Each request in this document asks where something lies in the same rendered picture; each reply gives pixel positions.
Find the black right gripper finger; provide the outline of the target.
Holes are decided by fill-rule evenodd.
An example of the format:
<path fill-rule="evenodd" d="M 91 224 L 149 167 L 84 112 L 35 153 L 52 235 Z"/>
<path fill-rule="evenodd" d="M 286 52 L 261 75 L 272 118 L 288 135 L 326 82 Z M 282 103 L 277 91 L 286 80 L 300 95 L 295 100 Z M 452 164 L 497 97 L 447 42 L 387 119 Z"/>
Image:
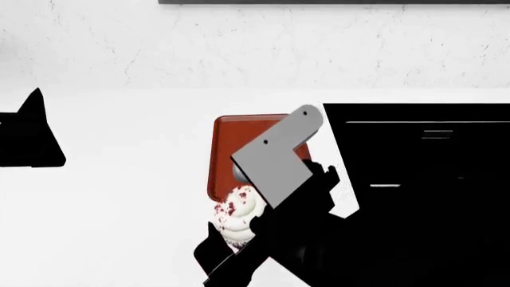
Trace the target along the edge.
<path fill-rule="evenodd" d="M 269 240 L 277 234 L 277 213 L 272 208 L 265 208 L 261 215 L 251 219 L 249 227 L 255 238 Z"/>
<path fill-rule="evenodd" d="M 225 276 L 237 264 L 237 256 L 212 222 L 207 224 L 207 238 L 194 250 L 194 258 L 207 277 Z"/>

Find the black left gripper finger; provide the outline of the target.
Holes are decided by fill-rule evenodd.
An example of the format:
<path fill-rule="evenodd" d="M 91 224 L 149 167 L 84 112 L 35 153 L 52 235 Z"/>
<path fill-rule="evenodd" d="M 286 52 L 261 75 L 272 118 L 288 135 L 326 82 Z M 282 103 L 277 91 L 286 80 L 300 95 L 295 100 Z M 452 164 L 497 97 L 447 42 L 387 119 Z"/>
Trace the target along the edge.
<path fill-rule="evenodd" d="M 46 114 L 44 97 L 39 88 L 35 88 L 30 93 L 18 109 L 17 114 Z"/>

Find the white frosted cupcake red sprinkles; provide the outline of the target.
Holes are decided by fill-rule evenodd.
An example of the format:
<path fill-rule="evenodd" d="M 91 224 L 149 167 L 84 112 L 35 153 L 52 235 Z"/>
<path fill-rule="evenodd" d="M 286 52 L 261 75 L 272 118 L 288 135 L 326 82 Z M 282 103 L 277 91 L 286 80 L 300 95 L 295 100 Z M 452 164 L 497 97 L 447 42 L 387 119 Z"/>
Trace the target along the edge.
<path fill-rule="evenodd" d="M 250 222 L 261 217 L 265 208 L 265 200 L 254 187 L 239 186 L 214 207 L 213 224 L 226 243 L 239 250 L 254 238 Z"/>

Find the grey metal bowl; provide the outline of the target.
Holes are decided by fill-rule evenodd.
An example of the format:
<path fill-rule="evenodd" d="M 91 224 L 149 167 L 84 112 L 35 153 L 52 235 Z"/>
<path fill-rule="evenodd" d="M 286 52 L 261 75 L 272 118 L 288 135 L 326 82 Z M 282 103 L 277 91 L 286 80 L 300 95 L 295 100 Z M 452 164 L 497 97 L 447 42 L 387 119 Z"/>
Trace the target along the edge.
<path fill-rule="evenodd" d="M 249 180 L 245 177 L 245 175 L 242 173 L 242 171 L 235 163 L 233 164 L 233 176 L 236 179 L 236 181 L 240 183 L 249 183 Z"/>

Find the red-brown baking tray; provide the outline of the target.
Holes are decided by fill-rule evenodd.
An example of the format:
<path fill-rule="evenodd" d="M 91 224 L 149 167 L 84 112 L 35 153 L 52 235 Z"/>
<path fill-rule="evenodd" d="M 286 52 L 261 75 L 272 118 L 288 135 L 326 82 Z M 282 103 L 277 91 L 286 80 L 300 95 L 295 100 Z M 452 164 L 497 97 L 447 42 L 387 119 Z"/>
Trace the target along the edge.
<path fill-rule="evenodd" d="M 287 115 L 220 116 L 214 121 L 207 185 L 207 193 L 212 200 L 223 202 L 233 188 L 241 185 L 233 176 L 231 155 Z M 295 152 L 302 162 L 310 157 L 306 143 L 297 147 Z"/>

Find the dark wall cabinet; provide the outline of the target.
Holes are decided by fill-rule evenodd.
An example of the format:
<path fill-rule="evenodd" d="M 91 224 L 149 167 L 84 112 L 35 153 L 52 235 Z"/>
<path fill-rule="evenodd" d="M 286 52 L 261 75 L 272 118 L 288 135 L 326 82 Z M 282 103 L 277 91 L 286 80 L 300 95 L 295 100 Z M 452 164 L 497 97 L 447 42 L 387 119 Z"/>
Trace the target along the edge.
<path fill-rule="evenodd" d="M 159 4 L 185 5 L 185 4 L 234 4 L 234 5 L 369 5 L 369 4 L 424 4 L 424 5 L 499 5 L 509 4 L 510 0 L 158 0 Z"/>

